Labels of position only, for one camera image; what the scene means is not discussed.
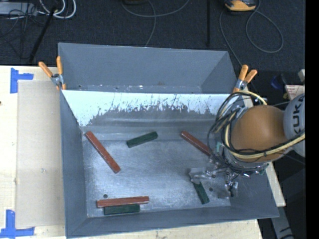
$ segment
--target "red stick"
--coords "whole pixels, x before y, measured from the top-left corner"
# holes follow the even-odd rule
[[[210,156],[210,151],[207,145],[205,145],[203,142],[192,136],[187,131],[182,131],[180,133],[180,136],[188,141],[191,145],[195,146],[200,151],[204,152],[207,156]]]
[[[100,141],[96,138],[96,136],[91,132],[87,131],[85,136],[88,138],[89,142],[94,146],[94,148],[100,153],[109,167],[113,170],[114,173],[118,173],[121,169],[119,165],[115,162],[115,160],[111,157],[111,155],[107,152],[104,146],[100,143]]]
[[[131,205],[131,204],[148,204],[150,201],[149,197],[127,197],[127,198],[113,198],[113,199],[102,199],[96,201],[98,208],[107,206],[118,206],[118,205]]]

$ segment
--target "gray bin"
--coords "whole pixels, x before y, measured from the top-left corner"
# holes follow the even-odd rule
[[[239,181],[239,195],[202,204],[190,168],[208,157],[180,137],[206,142],[236,77],[225,51],[59,43],[67,238],[277,217],[267,176]],[[113,173],[84,136],[92,131],[121,171]],[[126,141],[156,131],[154,141]],[[223,178],[212,188],[223,186]],[[134,214],[104,216],[96,201],[149,196]]]

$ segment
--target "blue tape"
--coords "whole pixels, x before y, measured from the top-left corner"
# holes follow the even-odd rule
[[[18,80],[32,80],[33,74],[19,74],[19,71],[11,68],[10,93],[18,92]]]
[[[28,229],[15,229],[15,212],[12,210],[6,210],[5,212],[5,228],[0,231],[0,238],[15,239],[15,237],[32,236],[34,234],[34,228]]]

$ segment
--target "black floor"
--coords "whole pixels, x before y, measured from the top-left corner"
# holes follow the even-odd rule
[[[43,11],[39,0],[9,1],[30,2]],[[52,8],[54,1],[42,3]],[[257,12],[242,13],[230,13],[219,0],[75,1],[74,16],[53,17],[45,32],[47,15],[20,19],[0,15],[0,64],[37,65],[44,61],[55,66],[58,42],[226,50],[237,75],[242,64],[258,70],[248,87],[267,98],[269,105],[288,101],[284,83],[301,84],[298,72],[305,68],[306,0],[254,0],[259,5]],[[64,12],[70,15],[72,0],[65,3]],[[289,156],[274,163],[281,183],[305,168],[305,158],[294,152]],[[306,191],[303,187],[292,189],[297,192],[294,195],[286,191],[285,211],[294,236],[306,238]],[[270,220],[259,222],[264,239],[276,238]]]

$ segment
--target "bin floor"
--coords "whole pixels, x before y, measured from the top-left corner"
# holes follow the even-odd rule
[[[202,204],[188,175],[190,168],[205,167],[208,157],[184,140],[154,140],[132,148],[125,141],[102,140],[121,171],[115,174],[89,141],[83,138],[88,217],[103,216],[96,201],[104,198],[149,196],[141,212],[230,206],[217,198],[223,177],[212,179],[206,190],[210,202]]]

